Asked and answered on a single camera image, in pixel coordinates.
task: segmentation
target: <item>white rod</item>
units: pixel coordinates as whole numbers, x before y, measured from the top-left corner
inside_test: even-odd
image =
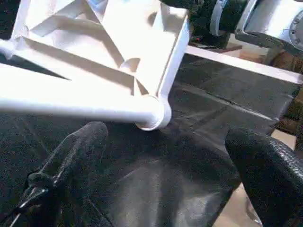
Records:
[[[76,83],[0,64],[0,111],[84,117],[153,125],[156,99],[102,93],[102,87]]]
[[[300,73],[290,72],[287,70],[277,69],[271,66],[262,65],[252,61],[247,61],[240,58],[231,57],[221,53],[215,53],[201,48],[188,46],[186,53],[195,55],[201,58],[217,61],[226,65],[231,65],[236,68],[248,70],[264,76],[273,77],[276,79],[284,80],[294,84],[303,83],[303,75]]]

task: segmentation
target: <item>floor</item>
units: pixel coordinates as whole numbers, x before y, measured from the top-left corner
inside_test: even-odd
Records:
[[[275,130],[271,136],[282,141],[291,149],[294,149],[295,136],[279,130]],[[259,227],[259,225],[252,221],[246,214],[246,199],[247,195],[241,184],[231,196],[229,202],[215,222],[214,227]]]

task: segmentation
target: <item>black textured grip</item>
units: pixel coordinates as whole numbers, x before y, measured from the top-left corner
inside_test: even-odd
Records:
[[[233,129],[226,149],[265,227],[299,226],[303,210],[303,163],[284,143]]]

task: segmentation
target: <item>white cylindrical bar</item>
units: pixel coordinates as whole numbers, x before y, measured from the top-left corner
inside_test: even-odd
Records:
[[[0,111],[134,122],[155,129],[164,115],[158,99],[104,91],[105,87],[0,65]]]

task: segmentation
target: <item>black cloth surface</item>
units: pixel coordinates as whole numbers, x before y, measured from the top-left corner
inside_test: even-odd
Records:
[[[224,147],[227,131],[271,133],[297,91],[297,85],[186,55],[169,96],[167,128],[106,124],[88,209],[109,226],[211,226],[240,183]],[[1,115],[0,218],[17,205],[27,174],[88,121]],[[92,226],[99,222],[91,219]]]

